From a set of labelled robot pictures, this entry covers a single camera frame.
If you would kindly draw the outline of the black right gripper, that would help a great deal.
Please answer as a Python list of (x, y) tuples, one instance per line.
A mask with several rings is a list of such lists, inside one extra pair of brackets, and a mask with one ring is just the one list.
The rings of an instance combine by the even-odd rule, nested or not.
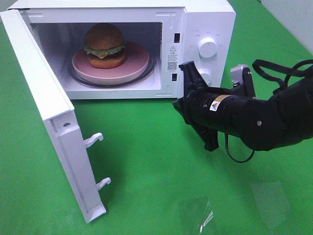
[(184, 97), (173, 106), (196, 131), (204, 148), (214, 151), (219, 147), (218, 131), (239, 136), (243, 125), (241, 108), (247, 102), (242, 91), (209, 87), (198, 72), (194, 61), (179, 65), (183, 72)]

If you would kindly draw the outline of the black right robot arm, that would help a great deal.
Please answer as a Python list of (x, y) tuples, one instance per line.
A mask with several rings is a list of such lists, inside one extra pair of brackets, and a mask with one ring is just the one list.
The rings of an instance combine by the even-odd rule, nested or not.
[[(213, 151), (218, 133), (239, 137), (252, 150), (268, 151), (313, 136), (313, 62), (292, 68), (264, 60), (231, 70), (233, 88), (210, 87), (194, 62), (180, 65), (184, 94), (174, 108)], [(268, 100), (256, 98), (251, 71), (279, 84)]]

